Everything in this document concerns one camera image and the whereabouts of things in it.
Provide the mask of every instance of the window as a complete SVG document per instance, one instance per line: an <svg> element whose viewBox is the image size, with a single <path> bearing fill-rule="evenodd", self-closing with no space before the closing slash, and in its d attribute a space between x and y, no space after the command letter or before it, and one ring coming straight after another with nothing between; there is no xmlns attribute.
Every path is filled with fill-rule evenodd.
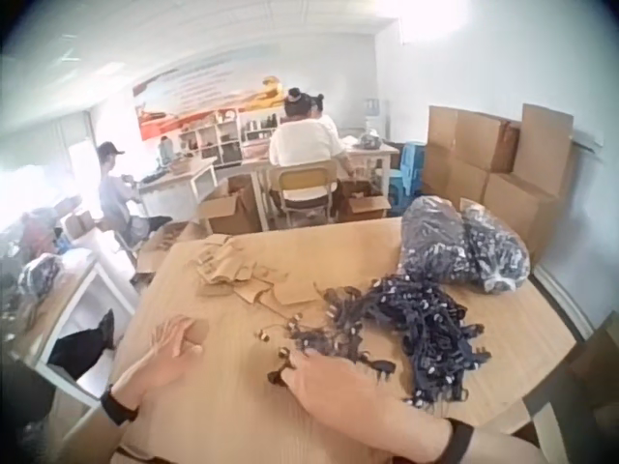
<svg viewBox="0 0 619 464"><path fill-rule="evenodd" d="M102 218L99 202L101 168L92 140L86 139L69 147L69 157L74 169L75 183L82 198L82 206L93 218Z"/></svg>

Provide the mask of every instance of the gray shirt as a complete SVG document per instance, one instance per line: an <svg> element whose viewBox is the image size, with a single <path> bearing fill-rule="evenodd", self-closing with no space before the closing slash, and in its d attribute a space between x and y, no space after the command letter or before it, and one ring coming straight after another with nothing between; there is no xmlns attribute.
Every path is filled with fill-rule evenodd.
<svg viewBox="0 0 619 464"><path fill-rule="evenodd" d="M133 247L148 237L148 220L144 217L132 216L127 207L128 201L139 201L139 197L122 179L102 176L99 184L99 199L105 220L123 237L127 245Z"/></svg>

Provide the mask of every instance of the white shirt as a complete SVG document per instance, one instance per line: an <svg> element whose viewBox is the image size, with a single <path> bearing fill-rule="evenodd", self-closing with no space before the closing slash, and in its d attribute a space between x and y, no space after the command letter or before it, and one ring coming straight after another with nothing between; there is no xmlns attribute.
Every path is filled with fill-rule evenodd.
<svg viewBox="0 0 619 464"><path fill-rule="evenodd" d="M269 160L274 166L298 166L330 160L341 155L344 149L336 132L329 130L317 119L304 119L284 123L273 132ZM331 191L337 186L337 183L333 183ZM314 187L285 191L283 196L287 200L305 201L326 194L324 187Z"/></svg>
<svg viewBox="0 0 619 464"><path fill-rule="evenodd" d="M135 244L148 237L148 220L131 216L127 202L136 200L135 192L119 177L102 176L99 184L99 199L103 217L111 228L121 234L127 245Z"/></svg>
<svg viewBox="0 0 619 464"><path fill-rule="evenodd" d="M328 130L335 132L336 137L339 138L338 126L336 126L336 123L333 121L333 119L331 119L331 116L323 114L318 118L318 121L324 124Z"/></svg>

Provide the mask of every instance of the black wristband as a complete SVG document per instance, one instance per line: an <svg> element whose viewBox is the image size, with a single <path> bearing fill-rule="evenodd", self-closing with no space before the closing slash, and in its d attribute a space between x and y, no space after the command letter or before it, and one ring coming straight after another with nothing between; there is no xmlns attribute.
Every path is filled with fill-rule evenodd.
<svg viewBox="0 0 619 464"><path fill-rule="evenodd" d="M112 386L110 385L101 397L101 405L105 413L118 426L125 423L125 421L135 421L139 408L134 411L127 409L125 406L116 401L116 398L112 396L111 390Z"/></svg>
<svg viewBox="0 0 619 464"><path fill-rule="evenodd" d="M440 464L457 464L468 451L474 428L468 423L456 419L447 419L452 425L452 438L436 462Z"/></svg>

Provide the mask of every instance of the ceiling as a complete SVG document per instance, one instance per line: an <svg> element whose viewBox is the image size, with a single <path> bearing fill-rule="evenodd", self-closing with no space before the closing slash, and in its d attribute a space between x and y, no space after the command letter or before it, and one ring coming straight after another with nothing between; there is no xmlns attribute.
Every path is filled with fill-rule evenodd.
<svg viewBox="0 0 619 464"><path fill-rule="evenodd" d="M55 0L5 44L0 133L88 108L211 51L288 35L374 34L400 0Z"/></svg>

